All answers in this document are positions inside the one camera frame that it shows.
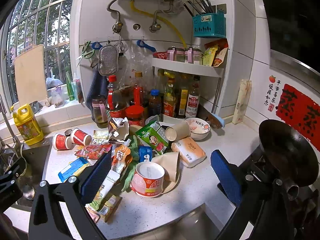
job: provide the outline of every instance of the cutting board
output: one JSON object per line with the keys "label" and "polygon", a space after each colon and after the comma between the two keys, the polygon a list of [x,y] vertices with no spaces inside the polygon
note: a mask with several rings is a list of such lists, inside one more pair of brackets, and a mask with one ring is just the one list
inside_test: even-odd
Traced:
{"label": "cutting board", "polygon": [[21,106],[47,98],[43,59],[43,44],[29,49],[15,58],[14,72]]}

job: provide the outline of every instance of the black frying pan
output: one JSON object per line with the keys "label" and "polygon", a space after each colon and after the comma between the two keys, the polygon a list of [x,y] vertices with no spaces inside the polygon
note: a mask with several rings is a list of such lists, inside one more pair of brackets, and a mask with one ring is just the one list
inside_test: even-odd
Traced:
{"label": "black frying pan", "polygon": [[313,184],[319,174],[316,153],[295,129],[277,120],[265,120],[259,126],[260,146],[281,175],[290,177],[299,187]]}

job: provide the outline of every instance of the red bottle cap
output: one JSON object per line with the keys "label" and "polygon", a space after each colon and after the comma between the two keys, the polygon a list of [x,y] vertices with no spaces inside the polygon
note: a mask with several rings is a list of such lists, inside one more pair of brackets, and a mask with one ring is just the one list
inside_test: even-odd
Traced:
{"label": "red bottle cap", "polygon": [[117,76],[116,75],[109,76],[109,82],[115,82],[115,81],[117,81]]}
{"label": "red bottle cap", "polygon": [[128,118],[140,118],[143,116],[143,107],[142,106],[129,106],[126,110],[125,110],[125,115]]}

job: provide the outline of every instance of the green snack bag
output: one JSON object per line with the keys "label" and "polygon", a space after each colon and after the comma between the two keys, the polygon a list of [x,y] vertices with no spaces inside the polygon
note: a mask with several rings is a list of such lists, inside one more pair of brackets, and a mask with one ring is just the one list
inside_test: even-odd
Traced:
{"label": "green snack bag", "polygon": [[164,153],[169,145],[169,140],[165,136],[165,130],[159,125],[158,121],[148,123],[137,131],[136,134],[160,155]]}

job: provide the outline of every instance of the yellow detergent bottle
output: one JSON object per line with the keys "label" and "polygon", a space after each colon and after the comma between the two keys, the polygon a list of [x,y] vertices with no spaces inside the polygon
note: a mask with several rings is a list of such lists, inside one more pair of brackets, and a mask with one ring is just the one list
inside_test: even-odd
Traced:
{"label": "yellow detergent bottle", "polygon": [[32,145],[43,139],[43,132],[29,104],[21,106],[17,112],[13,111],[13,120],[26,144]]}

